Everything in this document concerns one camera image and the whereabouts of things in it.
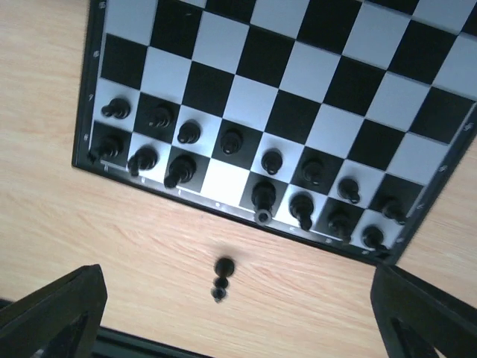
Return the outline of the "black pawn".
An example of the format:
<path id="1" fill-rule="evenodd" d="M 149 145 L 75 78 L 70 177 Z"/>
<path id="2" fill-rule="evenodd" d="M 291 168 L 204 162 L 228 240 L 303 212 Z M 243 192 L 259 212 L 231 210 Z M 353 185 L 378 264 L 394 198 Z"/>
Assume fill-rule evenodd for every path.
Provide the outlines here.
<path id="1" fill-rule="evenodd" d="M 320 158 L 310 158 L 301 166 L 301 175 L 309 185 L 320 186 L 323 181 L 324 163 Z"/>
<path id="2" fill-rule="evenodd" d="M 354 178 L 342 178 L 338 183 L 338 194 L 351 204 L 357 204 L 361 200 L 358 182 Z"/>
<path id="3" fill-rule="evenodd" d="M 407 220 L 401 201 L 393 197 L 386 198 L 382 202 L 381 214 L 401 226 L 405 225 Z"/>

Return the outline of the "black chess piece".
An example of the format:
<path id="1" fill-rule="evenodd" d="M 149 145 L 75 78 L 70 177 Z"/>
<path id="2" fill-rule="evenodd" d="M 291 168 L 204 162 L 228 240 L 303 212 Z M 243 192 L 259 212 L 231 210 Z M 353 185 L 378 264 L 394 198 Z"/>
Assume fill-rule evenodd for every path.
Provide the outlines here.
<path id="1" fill-rule="evenodd" d="M 168 175 L 164 178 L 167 189 L 175 188 L 179 183 L 189 182 L 196 172 L 196 162 L 189 155 L 176 157 L 168 167 Z"/>
<path id="2" fill-rule="evenodd" d="M 222 133 L 220 148 L 225 155 L 236 154 L 243 145 L 243 133 L 237 128 L 229 128 Z"/>
<path id="3" fill-rule="evenodd" d="M 213 281 L 211 295 L 216 303 L 220 303 L 227 296 L 228 278 L 235 271 L 235 263 L 230 257 L 221 257 L 216 261 L 214 270 L 217 277 Z"/>
<path id="4" fill-rule="evenodd" d="M 282 167 L 282 154 L 276 149 L 267 150 L 261 159 L 261 165 L 269 175 L 275 175 Z"/>
<path id="5" fill-rule="evenodd" d="M 101 108 L 101 114 L 105 117 L 126 119 L 130 115 L 130 102 L 124 98 L 113 98 L 109 104 Z"/>
<path id="6" fill-rule="evenodd" d="M 309 231 L 312 227 L 311 216 L 315 208 L 312 198 L 304 192 L 299 192 L 291 197 L 288 208 L 290 214 L 298 221 L 300 228 Z"/>
<path id="7" fill-rule="evenodd" d="M 384 245 L 384 233 L 375 225 L 368 225 L 361 233 L 361 240 L 374 254 L 383 254 L 388 251 Z"/>
<path id="8" fill-rule="evenodd" d="M 350 217 L 342 210 L 336 210 L 329 214 L 327 218 L 329 231 L 333 236 L 339 238 L 345 244 L 351 241 L 353 232 Z"/>
<path id="9" fill-rule="evenodd" d="M 93 145 L 87 158 L 91 164 L 104 158 L 115 158 L 124 150 L 124 143 L 118 136 L 109 135 L 100 139 L 100 141 Z"/>
<path id="10" fill-rule="evenodd" d="M 254 220 L 265 226 L 272 220 L 272 207 L 276 200 L 275 186 L 267 181 L 257 183 L 252 191 L 251 200 L 254 206 Z"/>
<path id="11" fill-rule="evenodd" d="M 150 128 L 167 128 L 174 119 L 172 109 L 165 104 L 154 107 L 150 111 L 148 126 Z"/>
<path id="12" fill-rule="evenodd" d="M 177 141 L 181 144 L 193 144 L 199 140 L 200 135 L 200 126 L 193 121 L 188 121 L 181 125 Z"/>
<path id="13" fill-rule="evenodd" d="M 149 146 L 143 146 L 127 162 L 127 170 L 132 177 L 138 177 L 140 171 L 151 170 L 157 164 L 159 154 Z"/>

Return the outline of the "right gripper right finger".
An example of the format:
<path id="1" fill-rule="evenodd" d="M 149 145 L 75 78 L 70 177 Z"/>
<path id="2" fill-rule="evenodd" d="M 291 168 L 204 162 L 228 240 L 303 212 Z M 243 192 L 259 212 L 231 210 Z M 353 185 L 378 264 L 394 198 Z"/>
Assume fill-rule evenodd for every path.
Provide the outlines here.
<path id="1" fill-rule="evenodd" d="M 389 357 L 475 357 L 476 308 L 397 267 L 376 267 L 370 300 Z"/>

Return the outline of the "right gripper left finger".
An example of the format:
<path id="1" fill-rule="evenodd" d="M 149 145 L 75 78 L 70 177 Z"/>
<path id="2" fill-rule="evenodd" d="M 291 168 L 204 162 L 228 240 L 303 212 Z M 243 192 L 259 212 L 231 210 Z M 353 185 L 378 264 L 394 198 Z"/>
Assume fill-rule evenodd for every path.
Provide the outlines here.
<path id="1" fill-rule="evenodd" d="M 99 264 L 75 269 L 1 309 L 1 356 L 90 357 L 106 302 Z"/>

